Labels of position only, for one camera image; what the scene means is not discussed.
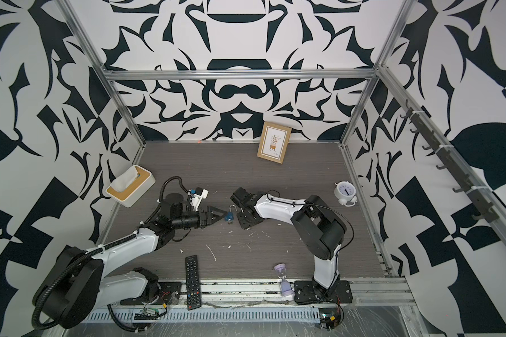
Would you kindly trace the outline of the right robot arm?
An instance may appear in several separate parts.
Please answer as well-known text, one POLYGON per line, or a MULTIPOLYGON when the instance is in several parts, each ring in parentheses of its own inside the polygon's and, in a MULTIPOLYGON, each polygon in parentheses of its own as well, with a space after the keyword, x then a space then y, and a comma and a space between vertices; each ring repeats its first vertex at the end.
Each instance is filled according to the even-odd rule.
POLYGON ((319 196, 291 200, 238 188, 231 195, 231 201, 238 208, 237 219, 242 229, 247 230, 267 219, 291 224, 313 254, 312 279, 294 282, 296 304, 353 302, 350 283, 343 280, 339 272, 339 254, 346 247, 344 236, 350 223, 319 196))

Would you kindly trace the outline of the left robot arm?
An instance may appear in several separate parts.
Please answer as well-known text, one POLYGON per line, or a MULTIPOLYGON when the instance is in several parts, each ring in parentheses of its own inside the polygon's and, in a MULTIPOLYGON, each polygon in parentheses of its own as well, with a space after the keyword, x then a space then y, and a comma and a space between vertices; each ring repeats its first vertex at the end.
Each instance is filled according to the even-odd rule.
POLYGON ((69 329, 93 310, 122 300, 158 301, 161 288, 153 272, 145 268, 121 275, 112 272, 163 248, 174 240, 177 230, 205 228, 227 214, 213 206, 194 207, 192 201, 180 194, 167 195, 132 234, 92 249, 64 248, 32 299, 32 327, 45 330, 60 325, 69 329))

